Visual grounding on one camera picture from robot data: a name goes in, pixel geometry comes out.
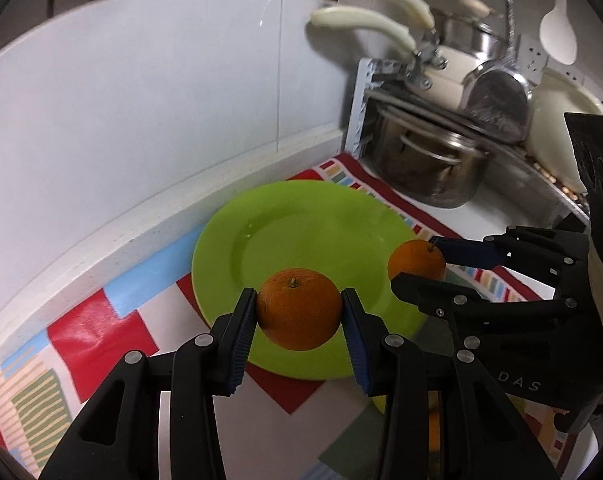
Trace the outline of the orange with stem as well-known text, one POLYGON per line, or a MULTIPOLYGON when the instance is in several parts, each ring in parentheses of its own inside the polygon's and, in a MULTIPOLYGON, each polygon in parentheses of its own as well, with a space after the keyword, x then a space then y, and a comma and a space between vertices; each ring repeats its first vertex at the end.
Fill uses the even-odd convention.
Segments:
POLYGON ((442 281, 447 264, 443 253, 427 240, 409 240, 397 247, 390 255, 387 273, 392 280, 400 273, 442 281))

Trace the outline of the large orange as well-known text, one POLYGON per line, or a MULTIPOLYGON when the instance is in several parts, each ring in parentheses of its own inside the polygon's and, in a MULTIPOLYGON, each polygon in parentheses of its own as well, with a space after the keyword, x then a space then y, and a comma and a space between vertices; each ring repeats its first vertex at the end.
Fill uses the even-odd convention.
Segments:
POLYGON ((341 292, 325 275, 310 269, 285 269, 262 284, 258 322, 280 348, 309 351, 335 335, 342 304, 341 292))

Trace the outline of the small orange mandarin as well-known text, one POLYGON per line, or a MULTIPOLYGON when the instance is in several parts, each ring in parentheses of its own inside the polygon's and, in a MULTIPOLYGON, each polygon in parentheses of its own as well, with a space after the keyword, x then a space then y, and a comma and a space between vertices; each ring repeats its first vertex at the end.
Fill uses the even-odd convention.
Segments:
POLYGON ((437 391, 428 392, 428 441, 429 452, 440 452, 440 405, 439 394, 437 391))

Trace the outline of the steel pot under rack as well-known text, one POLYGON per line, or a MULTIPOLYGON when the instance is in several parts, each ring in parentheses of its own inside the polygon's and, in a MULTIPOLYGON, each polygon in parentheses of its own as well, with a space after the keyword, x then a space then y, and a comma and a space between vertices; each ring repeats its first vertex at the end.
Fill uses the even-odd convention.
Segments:
POLYGON ((466 136, 389 104, 377 107, 371 165, 390 185, 423 204, 452 209, 469 202, 491 157, 466 136))

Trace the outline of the green plate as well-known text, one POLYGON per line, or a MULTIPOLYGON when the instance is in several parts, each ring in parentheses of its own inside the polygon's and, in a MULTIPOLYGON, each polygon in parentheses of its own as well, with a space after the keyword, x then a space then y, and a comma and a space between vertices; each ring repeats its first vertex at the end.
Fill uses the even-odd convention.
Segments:
POLYGON ((306 268, 356 289, 390 332, 415 339, 425 316, 394 296, 387 275, 391 253, 414 236, 396 211, 361 190, 315 180, 263 185, 234 197, 202 230, 192 263, 195 298, 213 323, 244 288, 306 268))

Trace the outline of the steel scoop ladle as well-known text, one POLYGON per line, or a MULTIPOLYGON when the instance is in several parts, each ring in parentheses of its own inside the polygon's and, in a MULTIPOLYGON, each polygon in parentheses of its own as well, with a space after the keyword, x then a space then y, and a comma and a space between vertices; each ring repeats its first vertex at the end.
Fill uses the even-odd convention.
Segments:
POLYGON ((504 0, 507 46, 499 58, 478 65, 463 81, 462 112, 504 143, 525 140, 531 117, 530 84, 516 62, 513 0, 504 0))

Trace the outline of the white ceramic pot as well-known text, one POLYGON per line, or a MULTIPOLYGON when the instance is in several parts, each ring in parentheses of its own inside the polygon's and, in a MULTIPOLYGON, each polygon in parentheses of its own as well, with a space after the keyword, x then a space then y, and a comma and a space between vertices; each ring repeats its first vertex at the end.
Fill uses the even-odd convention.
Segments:
POLYGON ((545 68, 540 84, 533 89, 531 110, 526 150, 571 192, 585 194, 564 115, 603 115, 603 104, 581 84, 545 68))

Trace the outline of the steel pot with lid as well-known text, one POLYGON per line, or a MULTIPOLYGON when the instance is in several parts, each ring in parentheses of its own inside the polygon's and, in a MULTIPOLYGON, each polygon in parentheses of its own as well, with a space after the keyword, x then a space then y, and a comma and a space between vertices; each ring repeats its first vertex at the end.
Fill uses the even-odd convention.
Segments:
POLYGON ((431 8, 439 41, 439 52, 449 66, 458 64, 472 70, 481 62, 501 58, 507 40, 485 23, 490 15, 503 18, 481 0, 458 0, 455 12, 431 8))

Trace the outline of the white rice spoon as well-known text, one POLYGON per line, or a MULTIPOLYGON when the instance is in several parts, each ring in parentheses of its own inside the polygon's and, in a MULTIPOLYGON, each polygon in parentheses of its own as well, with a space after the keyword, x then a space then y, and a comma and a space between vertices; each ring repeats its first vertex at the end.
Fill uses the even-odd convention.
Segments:
POLYGON ((568 17, 567 0, 554 0, 553 9, 541 20, 539 39, 556 62, 573 65, 577 61, 578 42, 568 17))

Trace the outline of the wall power socket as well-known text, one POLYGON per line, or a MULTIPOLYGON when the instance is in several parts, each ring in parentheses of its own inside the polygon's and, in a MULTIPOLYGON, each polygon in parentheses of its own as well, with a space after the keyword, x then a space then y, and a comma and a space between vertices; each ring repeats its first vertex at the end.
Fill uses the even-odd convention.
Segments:
POLYGON ((541 82, 544 67, 549 60, 539 40, 526 34, 518 36, 516 47, 516 62, 521 74, 533 85, 541 82))

